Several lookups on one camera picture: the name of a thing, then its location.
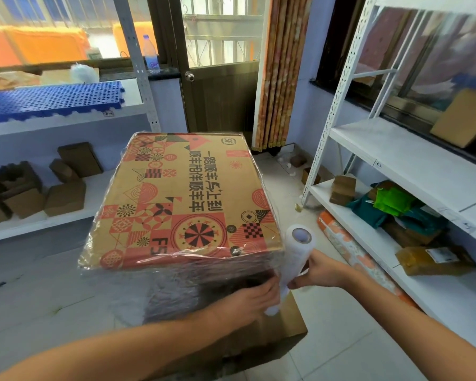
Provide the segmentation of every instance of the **plastic water bottle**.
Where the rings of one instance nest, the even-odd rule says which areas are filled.
[[[160,72],[159,59],[157,57],[157,51],[155,46],[150,41],[150,38],[147,34],[143,35],[145,39],[145,46],[143,47],[143,53],[145,54],[146,65],[152,73],[157,74]]]

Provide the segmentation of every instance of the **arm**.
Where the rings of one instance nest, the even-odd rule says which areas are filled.
[[[349,265],[313,250],[292,289],[339,287],[351,294],[431,381],[476,380],[476,348]]]
[[[137,381],[252,323],[280,303],[274,277],[180,320],[91,337],[40,353],[0,374],[0,381]]]

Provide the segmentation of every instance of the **forearm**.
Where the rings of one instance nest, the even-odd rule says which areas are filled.
[[[399,344],[429,380],[476,380],[476,348],[436,320],[349,268],[343,288]]]
[[[184,320],[149,324],[91,337],[26,359],[0,381],[137,381],[196,352],[227,331],[204,312]]]

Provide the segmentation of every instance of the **door knob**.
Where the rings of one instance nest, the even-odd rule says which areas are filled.
[[[194,81],[194,74],[188,70],[187,72],[185,72],[185,79],[187,81]]]

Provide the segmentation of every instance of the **stretch film roll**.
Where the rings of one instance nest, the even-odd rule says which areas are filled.
[[[315,247],[314,233],[301,224],[294,224],[286,231],[284,237],[284,246],[286,248],[284,263],[280,269],[280,296],[282,301],[289,289],[287,284],[297,277],[307,259],[310,252]],[[279,311],[278,306],[270,307],[266,310],[266,315],[275,315]]]

